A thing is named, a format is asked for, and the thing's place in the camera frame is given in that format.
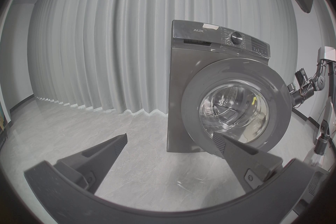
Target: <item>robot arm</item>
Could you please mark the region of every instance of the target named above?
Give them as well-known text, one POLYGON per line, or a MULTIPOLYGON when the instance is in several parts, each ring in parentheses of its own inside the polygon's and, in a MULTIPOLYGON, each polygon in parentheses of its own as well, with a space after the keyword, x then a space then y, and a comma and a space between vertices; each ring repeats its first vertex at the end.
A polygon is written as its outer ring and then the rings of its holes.
POLYGON ((334 62, 336 62, 336 50, 331 47, 321 47, 318 50, 317 70, 313 77, 308 79, 303 68, 295 73, 299 89, 296 90, 294 83, 288 85, 293 107, 303 104, 306 99, 314 95, 314 92, 324 89, 327 65, 332 69, 330 74, 334 74, 334 62))

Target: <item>washing machine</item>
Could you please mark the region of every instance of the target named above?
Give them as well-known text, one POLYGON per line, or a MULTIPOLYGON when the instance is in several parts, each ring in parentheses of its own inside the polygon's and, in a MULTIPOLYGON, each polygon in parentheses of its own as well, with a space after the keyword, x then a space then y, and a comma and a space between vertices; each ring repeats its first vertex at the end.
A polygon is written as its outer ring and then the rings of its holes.
POLYGON ((174 20, 167 152, 217 155, 214 132, 269 151, 285 134, 291 99, 268 66, 269 44, 245 33, 174 20))

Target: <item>white curtain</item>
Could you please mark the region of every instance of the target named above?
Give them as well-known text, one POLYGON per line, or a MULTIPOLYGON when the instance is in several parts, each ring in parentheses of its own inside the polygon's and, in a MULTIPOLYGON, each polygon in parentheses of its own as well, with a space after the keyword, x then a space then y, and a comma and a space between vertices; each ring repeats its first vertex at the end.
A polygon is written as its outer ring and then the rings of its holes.
POLYGON ((94 109, 167 113, 173 19, 221 25, 269 43, 269 65, 293 81, 291 0, 38 0, 28 36, 34 94, 94 109))

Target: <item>marble floor tile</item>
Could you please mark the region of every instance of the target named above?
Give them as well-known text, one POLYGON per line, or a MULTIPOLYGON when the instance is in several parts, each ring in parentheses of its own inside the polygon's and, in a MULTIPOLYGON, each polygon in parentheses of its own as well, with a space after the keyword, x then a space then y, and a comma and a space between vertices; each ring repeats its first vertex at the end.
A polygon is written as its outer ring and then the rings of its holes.
MULTIPOLYGON (((23 172, 42 160, 55 164, 124 133, 128 144, 96 192, 105 200, 152 211, 185 211, 245 193, 225 160, 206 152, 166 152, 168 117, 159 111, 88 111, 33 98, 12 113, 12 120, 0 162, 23 201, 44 223, 55 221, 37 201, 23 172)), ((287 132, 270 152, 285 165, 292 158, 303 160, 312 142, 313 129, 292 114, 287 132)), ((332 165, 330 157, 327 164, 332 165)))

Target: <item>washing machine door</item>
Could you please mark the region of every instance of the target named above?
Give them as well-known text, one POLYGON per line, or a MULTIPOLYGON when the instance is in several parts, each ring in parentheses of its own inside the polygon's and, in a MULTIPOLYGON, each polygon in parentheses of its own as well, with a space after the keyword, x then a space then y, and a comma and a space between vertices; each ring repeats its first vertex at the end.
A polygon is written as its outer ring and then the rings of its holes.
POLYGON ((190 137, 217 156, 221 154, 212 141, 214 132, 269 151, 285 134, 291 110, 280 75, 264 63, 245 58, 204 67, 187 85, 181 103, 190 137))

